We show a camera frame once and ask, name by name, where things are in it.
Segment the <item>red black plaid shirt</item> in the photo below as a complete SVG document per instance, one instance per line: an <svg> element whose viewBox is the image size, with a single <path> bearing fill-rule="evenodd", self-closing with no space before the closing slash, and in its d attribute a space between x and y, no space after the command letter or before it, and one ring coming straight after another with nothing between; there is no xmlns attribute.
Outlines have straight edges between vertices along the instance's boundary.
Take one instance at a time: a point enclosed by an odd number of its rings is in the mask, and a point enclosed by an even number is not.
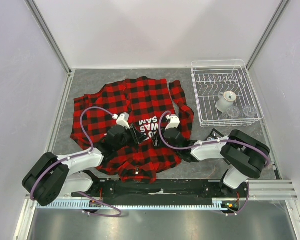
<svg viewBox="0 0 300 240"><path fill-rule="evenodd" d="M126 146L120 149L115 157L96 169L106 175L118 175L122 182L152 184L158 173L182 162L173 150L154 147L152 143L157 130L167 126L167 120L160 117L166 111L174 114L174 106L178 106L178 128L188 140L192 134L195 115L187 105L180 81L168 83L166 79L142 76L105 84L97 93L74 99L70 137L86 150L91 144L99 142L115 125L112 114L128 113L128 122L139 132L145 133L149 140L137 147Z"/></svg>

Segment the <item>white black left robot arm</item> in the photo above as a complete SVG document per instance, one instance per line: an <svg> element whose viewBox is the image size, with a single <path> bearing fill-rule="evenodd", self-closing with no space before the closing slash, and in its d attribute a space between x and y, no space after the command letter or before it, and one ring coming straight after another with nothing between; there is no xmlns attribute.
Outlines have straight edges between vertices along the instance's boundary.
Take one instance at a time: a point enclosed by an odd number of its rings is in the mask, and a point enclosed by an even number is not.
<svg viewBox="0 0 300 240"><path fill-rule="evenodd" d="M47 206L62 195L84 192L96 196L100 185L89 168L100 166L114 158L124 147L137 147L147 139L134 125L115 125L92 148L68 155L44 153L22 180L22 186L32 200Z"/></svg>

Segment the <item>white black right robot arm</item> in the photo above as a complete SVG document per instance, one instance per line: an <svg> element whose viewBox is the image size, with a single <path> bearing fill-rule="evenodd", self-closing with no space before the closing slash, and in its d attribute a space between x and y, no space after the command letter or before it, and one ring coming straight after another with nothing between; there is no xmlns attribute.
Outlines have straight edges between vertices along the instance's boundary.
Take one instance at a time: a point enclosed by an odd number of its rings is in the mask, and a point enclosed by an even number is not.
<svg viewBox="0 0 300 240"><path fill-rule="evenodd" d="M236 129L227 136L202 141L187 140L173 127L157 131L151 139L155 147L167 147L188 163L223 159L230 166L219 184L225 197L232 196L248 179L259 179L271 163L268 146Z"/></svg>

